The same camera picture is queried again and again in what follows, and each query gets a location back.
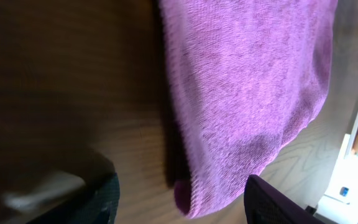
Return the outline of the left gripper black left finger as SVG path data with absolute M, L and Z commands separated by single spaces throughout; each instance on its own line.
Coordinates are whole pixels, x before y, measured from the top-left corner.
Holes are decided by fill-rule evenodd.
M 108 174 L 28 224 L 113 224 L 119 198 L 118 176 Z

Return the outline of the purple microfiber cloth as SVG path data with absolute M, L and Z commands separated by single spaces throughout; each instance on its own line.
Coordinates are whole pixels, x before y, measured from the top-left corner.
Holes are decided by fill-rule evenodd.
M 317 117 L 329 91 L 336 1 L 159 2 L 167 77 L 190 178 L 187 218 L 243 194 Z

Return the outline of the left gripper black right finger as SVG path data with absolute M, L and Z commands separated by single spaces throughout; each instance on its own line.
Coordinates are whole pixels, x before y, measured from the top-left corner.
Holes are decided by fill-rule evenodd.
M 250 175 L 244 190 L 248 224 L 323 224 L 257 175 Z

